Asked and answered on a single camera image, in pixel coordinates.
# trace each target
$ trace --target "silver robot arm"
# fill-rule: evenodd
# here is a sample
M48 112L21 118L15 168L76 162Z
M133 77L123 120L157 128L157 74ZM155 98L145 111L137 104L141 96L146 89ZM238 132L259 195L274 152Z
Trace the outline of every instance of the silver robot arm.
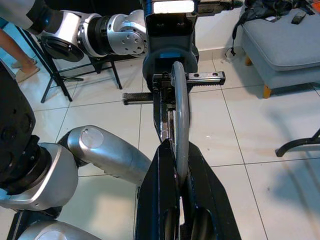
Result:
M101 16L57 11L44 0L0 0L0 17L36 35L55 59L78 62L84 54L144 57L148 52L144 12Z

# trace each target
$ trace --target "white tile floor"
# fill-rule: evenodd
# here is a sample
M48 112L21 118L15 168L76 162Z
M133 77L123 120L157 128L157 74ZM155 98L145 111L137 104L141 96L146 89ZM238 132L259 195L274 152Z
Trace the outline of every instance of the white tile floor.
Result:
M97 125L152 158L159 144L152 106L121 103L123 92L147 90L141 66L141 60L116 64L122 91L105 71L70 83L72 103L56 88L45 104L40 99L49 76L42 68L20 85L35 110L34 133L42 142L56 142L72 128ZM224 184L242 240L320 240L320 149L300 147L275 156L282 144L310 137L320 127L319 94L310 85L262 99L262 80L253 66L244 66L241 54L201 59L199 70L225 71L227 81L222 88L193 89L190 140ZM79 175L59 220L103 240L133 239L136 187L93 165ZM13 211L0 208L1 240L12 217Z

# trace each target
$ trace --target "silver cylinder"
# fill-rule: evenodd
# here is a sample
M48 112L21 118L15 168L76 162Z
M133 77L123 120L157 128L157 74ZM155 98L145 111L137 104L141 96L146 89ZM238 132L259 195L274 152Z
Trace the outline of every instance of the silver cylinder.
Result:
M107 175L140 186L151 161L137 148L120 137L97 127L73 129L68 137L69 150L86 163L92 163Z
M51 155L51 166L44 179L17 195L0 189L0 207L14 210L42 211L64 206L78 185L78 168L74 156L59 144L41 143Z
M28 227L18 240L101 240L77 227L59 221L41 221Z

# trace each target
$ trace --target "gray cushioned stool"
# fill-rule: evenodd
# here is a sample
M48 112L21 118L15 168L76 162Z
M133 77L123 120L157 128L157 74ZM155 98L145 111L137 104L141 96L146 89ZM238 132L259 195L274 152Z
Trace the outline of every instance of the gray cushioned stool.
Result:
M263 19L243 25L241 45L263 79L263 97L271 89L320 81L320 15L306 15L291 24L301 11L293 9L276 22Z

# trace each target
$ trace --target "display screen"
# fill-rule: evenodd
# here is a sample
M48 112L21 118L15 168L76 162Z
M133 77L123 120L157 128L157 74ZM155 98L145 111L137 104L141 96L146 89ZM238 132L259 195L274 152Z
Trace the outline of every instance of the display screen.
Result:
M193 0L157 1L153 4L155 14L192 13L195 10Z

